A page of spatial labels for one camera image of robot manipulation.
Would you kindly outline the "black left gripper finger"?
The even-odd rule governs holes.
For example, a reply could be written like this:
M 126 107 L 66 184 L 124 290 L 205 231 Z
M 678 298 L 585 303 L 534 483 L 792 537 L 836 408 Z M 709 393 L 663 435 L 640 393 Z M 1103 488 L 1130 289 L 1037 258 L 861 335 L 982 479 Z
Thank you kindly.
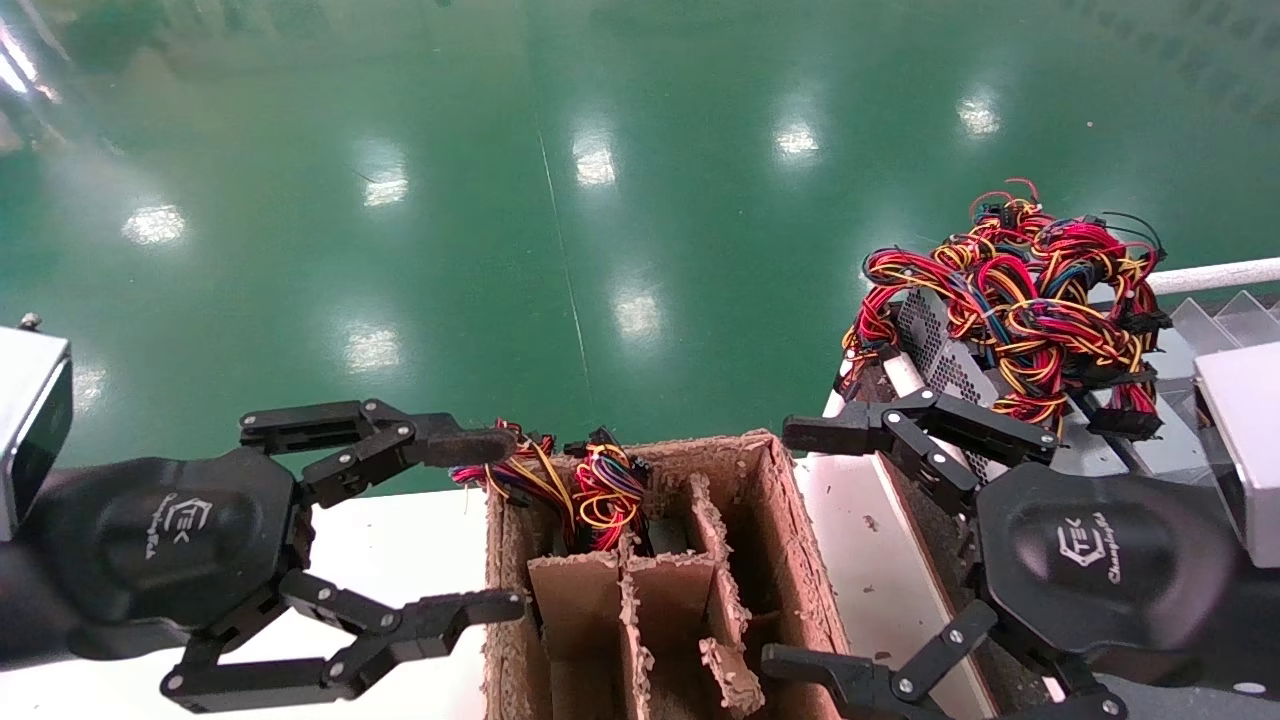
M 323 509 L 417 465 L 500 462 L 517 445 L 512 430 L 465 429 L 448 413 L 411 415 L 379 398 L 252 411 L 239 428 L 241 445 L 268 456 L 326 450 L 301 477 L 305 498 Z

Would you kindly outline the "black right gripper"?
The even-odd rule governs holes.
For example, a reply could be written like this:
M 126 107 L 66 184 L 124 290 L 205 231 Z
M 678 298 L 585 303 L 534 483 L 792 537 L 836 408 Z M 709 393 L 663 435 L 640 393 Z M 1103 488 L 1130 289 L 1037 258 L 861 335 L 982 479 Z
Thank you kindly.
M 1014 468 L 975 495 L 982 594 L 1046 657 L 1137 675 L 1189 662 L 1226 598 L 1242 550 L 1213 493 L 1144 477 Z M 762 671 L 823 687 L 844 719 L 948 719 L 932 691 L 1006 618 L 969 603 L 897 671 L 791 644 L 762 648 Z M 1125 702 L 1076 660 L 1051 662 L 1064 700 L 1005 719 L 1128 719 Z

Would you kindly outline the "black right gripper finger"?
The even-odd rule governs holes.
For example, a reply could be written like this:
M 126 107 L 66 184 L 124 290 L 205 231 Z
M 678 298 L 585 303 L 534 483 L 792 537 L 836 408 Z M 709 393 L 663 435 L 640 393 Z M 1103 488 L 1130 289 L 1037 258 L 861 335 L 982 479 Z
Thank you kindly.
M 842 456 L 883 454 L 951 515 L 972 512 L 979 478 L 946 445 L 1005 468 L 1050 464 L 1057 439 L 1038 425 L 933 389 L 887 404 L 852 401 L 837 416 L 787 416 L 787 448 Z

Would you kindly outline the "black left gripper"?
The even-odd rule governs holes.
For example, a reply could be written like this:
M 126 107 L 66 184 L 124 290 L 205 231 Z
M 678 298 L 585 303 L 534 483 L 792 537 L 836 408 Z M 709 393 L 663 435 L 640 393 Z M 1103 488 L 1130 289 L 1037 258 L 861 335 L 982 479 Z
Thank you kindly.
M 160 692 L 192 714 L 357 700 L 401 664 L 445 657 L 525 593 L 392 609 L 306 571 L 311 510 L 252 448 L 54 471 L 29 511 L 29 656 L 116 661 L 186 646 Z M 351 635 L 332 657 L 221 664 L 285 609 Z

